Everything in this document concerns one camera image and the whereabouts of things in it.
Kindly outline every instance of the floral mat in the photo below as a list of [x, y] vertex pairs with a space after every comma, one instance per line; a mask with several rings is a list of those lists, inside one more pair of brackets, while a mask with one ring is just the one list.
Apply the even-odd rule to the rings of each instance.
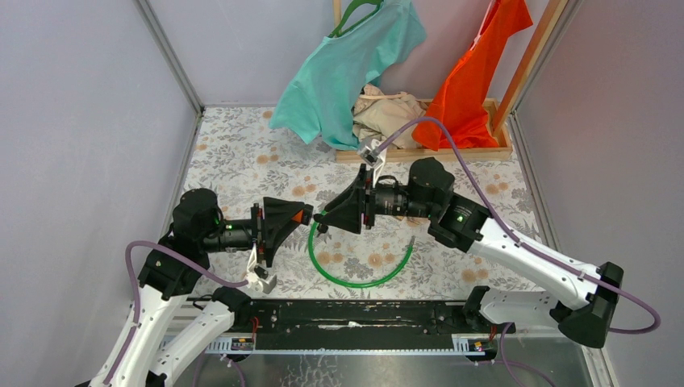
[[[272, 108], [207, 108], [184, 189], [205, 187], [219, 195], [228, 219], [248, 218], [253, 203], [264, 196], [306, 202], [321, 211], [356, 176], [358, 164], [337, 164], [335, 150], [320, 138], [305, 145], [287, 129], [268, 129]], [[407, 179], [410, 164], [387, 164], [383, 174]], [[457, 162], [444, 163], [456, 177], [454, 189], [480, 202]], [[505, 161], [474, 161], [469, 168], [488, 198], [509, 224], [539, 239], [532, 196], [517, 155]], [[446, 248], [428, 235], [420, 220], [378, 217], [361, 235], [331, 228], [317, 236], [314, 252], [332, 276], [347, 282], [368, 282], [392, 272], [415, 236], [414, 251], [392, 280], [373, 288], [351, 289], [325, 279], [307, 250], [309, 227], [299, 227], [280, 247], [273, 261], [276, 289], [269, 295], [246, 290], [255, 298], [372, 298], [465, 300], [475, 285], [505, 290], [533, 290], [536, 285], [500, 264]], [[211, 271], [229, 281], [244, 275], [247, 252], [211, 255]], [[217, 285], [202, 278], [195, 295]]]

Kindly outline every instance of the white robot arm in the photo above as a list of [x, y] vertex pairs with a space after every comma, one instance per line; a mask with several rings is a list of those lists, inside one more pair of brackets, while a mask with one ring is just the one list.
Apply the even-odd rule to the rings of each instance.
[[313, 207], [303, 202], [264, 198], [263, 209], [255, 204], [250, 219], [227, 221], [211, 190], [192, 189], [183, 194], [173, 210], [169, 233], [158, 244], [140, 244], [155, 250], [137, 278], [139, 305], [131, 308], [100, 371], [78, 387], [173, 385], [212, 340], [232, 327], [236, 312], [249, 299], [239, 290], [219, 288], [204, 311], [173, 342], [159, 348], [173, 316], [202, 275], [199, 271], [213, 276], [206, 271], [207, 254], [250, 251], [246, 281], [232, 285], [270, 293], [276, 276], [268, 268], [276, 250], [300, 224], [309, 223], [312, 211]]
[[[382, 154], [374, 160], [382, 165]], [[515, 322], [558, 327], [583, 345], [604, 345], [617, 295], [588, 279], [619, 288], [623, 276], [620, 267], [580, 262], [517, 231], [511, 238], [487, 207], [453, 192], [454, 176], [432, 157], [413, 163], [406, 185], [392, 176], [375, 180], [375, 175], [374, 169], [361, 165], [354, 182], [325, 206], [324, 213], [314, 215], [319, 232], [336, 227], [359, 234], [363, 227], [375, 224], [377, 215], [428, 218], [427, 232], [437, 242], [494, 260], [545, 289], [540, 293], [503, 292], [478, 286], [464, 309], [472, 324]], [[533, 254], [530, 248], [581, 274], [573, 275]]]

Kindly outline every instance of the wooden frame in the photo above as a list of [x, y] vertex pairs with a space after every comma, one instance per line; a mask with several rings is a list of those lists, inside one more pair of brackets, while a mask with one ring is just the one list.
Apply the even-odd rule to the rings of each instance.
[[[490, 116], [489, 122], [487, 123], [488, 132], [498, 141], [501, 145], [498, 148], [470, 148], [461, 149], [461, 154], [466, 160], [508, 160], [513, 153], [513, 147], [511, 146], [511, 137], [508, 134], [508, 130], [498, 131], [496, 134], [492, 130], [490, 125], [492, 118], [498, 111], [498, 102], [495, 99], [487, 98], [482, 107], [487, 110]], [[387, 162], [389, 163], [405, 163], [413, 162], [424, 157], [435, 157], [439, 161], [456, 161], [456, 155], [453, 154], [451, 148], [440, 149], [439, 151], [432, 151], [430, 149], [391, 149], [387, 151]], [[359, 155], [356, 151], [337, 151], [336, 161], [341, 164], [358, 164]]]
[[[335, 25], [337, 26], [342, 11], [340, 9], [340, 0], [333, 0], [332, 3]], [[525, 49], [523, 58], [520, 60], [518, 68], [511, 79], [511, 83], [508, 85], [501, 104], [499, 105], [494, 99], [486, 99], [482, 105], [487, 110], [487, 113], [489, 113], [487, 130], [498, 141], [499, 148], [462, 149], [461, 154], [464, 159], [507, 160], [511, 153], [513, 153], [506, 118], [511, 113], [513, 105], [517, 102], [520, 91], [528, 80], [532, 68], [539, 59], [542, 48], [546, 45], [551, 31], [556, 26], [558, 18], [561, 16], [567, 3], [568, 0], [549, 0], [532, 34], [530, 43]], [[387, 151], [387, 162], [411, 162], [424, 157], [435, 157], [440, 161], [456, 160], [456, 156], [454, 156], [451, 149], [440, 149], [436, 152], [430, 149], [392, 149]], [[359, 162], [359, 156], [355, 151], [337, 151], [336, 160], [338, 163], [356, 164]]]

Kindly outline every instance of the clothing pile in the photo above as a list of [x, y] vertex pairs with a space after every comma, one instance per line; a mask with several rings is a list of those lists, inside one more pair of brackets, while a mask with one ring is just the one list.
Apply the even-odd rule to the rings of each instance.
[[[382, 142], [412, 119], [423, 117], [427, 108], [427, 104], [411, 94], [385, 95], [378, 87], [368, 84], [354, 103], [352, 131], [359, 140], [370, 137]], [[414, 128], [415, 125], [404, 131], [390, 148], [419, 148], [419, 144], [411, 138]]]
[[405, 61], [426, 34], [411, 0], [384, 0], [377, 12], [350, 29], [323, 38], [304, 61], [278, 101], [271, 128], [288, 127], [306, 144], [321, 135], [333, 148], [358, 148], [352, 107], [359, 90], [368, 83], [379, 85], [385, 70]]

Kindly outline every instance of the white wall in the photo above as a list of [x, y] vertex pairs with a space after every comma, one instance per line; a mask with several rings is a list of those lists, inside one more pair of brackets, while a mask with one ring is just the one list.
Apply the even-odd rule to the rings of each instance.
[[[383, 90], [406, 90], [420, 98], [432, 98], [473, 41], [489, 2], [414, 0], [428, 38], [405, 63], [387, 70]], [[332, 0], [151, 3], [207, 105], [275, 104], [302, 62], [334, 27]], [[342, 1], [343, 13], [348, 3]], [[528, 0], [535, 23], [547, 3]], [[363, 15], [362, 10], [357, 12], [352, 19]], [[533, 29], [509, 40], [490, 87], [491, 97], [503, 97]]]
[[123, 249], [159, 237], [194, 112], [133, 1], [0, 9], [0, 385], [75, 385], [123, 326]]
[[[621, 387], [684, 380], [684, 2], [585, 1], [519, 109], [538, 180], [571, 256], [625, 270], [660, 330], [609, 335]], [[614, 325], [647, 313], [621, 299]]]

